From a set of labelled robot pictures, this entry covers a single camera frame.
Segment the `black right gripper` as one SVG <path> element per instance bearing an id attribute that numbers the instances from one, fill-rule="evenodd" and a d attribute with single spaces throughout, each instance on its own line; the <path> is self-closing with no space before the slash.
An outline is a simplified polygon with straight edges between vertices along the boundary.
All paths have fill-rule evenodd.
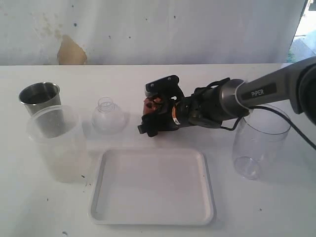
<path id="1" fill-rule="evenodd" d="M 176 97 L 176 122 L 172 117 L 170 105 L 145 103 L 141 124 L 138 125 L 140 134 L 149 137 L 159 132 L 175 131 L 182 127 L 201 126 L 205 128 L 220 128 L 222 123 L 231 119 L 220 103 L 220 89 L 230 81 L 229 78 L 215 81 L 206 87 L 197 87 L 189 97 L 184 97 L 178 83 L 177 75 L 170 75 L 145 85 L 146 97 Z"/>

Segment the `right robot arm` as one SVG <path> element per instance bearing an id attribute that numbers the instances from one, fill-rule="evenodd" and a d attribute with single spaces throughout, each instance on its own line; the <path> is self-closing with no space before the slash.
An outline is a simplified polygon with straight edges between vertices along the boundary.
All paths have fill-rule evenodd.
<path id="1" fill-rule="evenodd" d="M 144 114 L 138 130 L 154 137 L 182 127 L 221 128 L 263 104 L 289 100 L 296 114 L 316 121 L 316 59 L 293 63 L 254 81 L 225 78 L 197 87 L 184 96 L 179 77 L 167 76 L 145 85 Z"/>

